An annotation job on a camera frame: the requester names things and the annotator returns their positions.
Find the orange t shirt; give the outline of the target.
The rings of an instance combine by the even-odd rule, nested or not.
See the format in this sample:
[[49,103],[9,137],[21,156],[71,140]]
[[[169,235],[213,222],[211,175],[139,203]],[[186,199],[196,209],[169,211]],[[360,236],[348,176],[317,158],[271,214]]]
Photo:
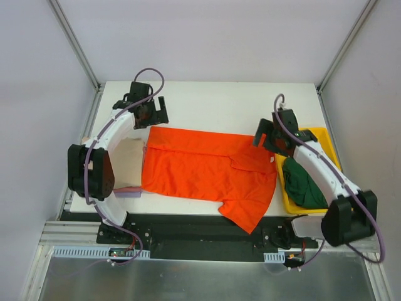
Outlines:
[[248,234],[268,210],[276,178],[274,154],[249,135],[150,129],[142,189],[218,202],[220,214]]

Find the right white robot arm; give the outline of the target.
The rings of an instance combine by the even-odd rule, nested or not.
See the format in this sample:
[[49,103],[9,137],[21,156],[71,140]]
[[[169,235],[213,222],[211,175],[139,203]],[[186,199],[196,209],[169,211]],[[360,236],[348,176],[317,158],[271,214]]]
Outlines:
[[352,183],[328,157],[318,137],[309,129],[301,130],[291,109],[279,109],[272,120],[261,119],[253,144],[294,159],[312,178],[325,197],[328,209],[311,228],[311,218],[295,218],[282,231],[283,243],[297,247],[305,236],[321,234],[331,246],[347,245],[378,235],[377,197]]

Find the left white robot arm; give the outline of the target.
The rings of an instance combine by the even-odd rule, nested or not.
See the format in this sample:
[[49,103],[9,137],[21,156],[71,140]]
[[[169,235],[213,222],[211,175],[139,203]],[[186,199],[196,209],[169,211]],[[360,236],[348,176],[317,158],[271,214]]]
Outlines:
[[129,132],[152,125],[167,124],[169,117],[163,96],[148,83],[132,82],[130,90],[117,101],[100,131],[83,144],[68,149],[68,188],[93,206],[105,224],[113,226],[111,237],[119,244],[128,243],[132,228],[125,224],[127,212],[115,197],[115,175],[110,155]]

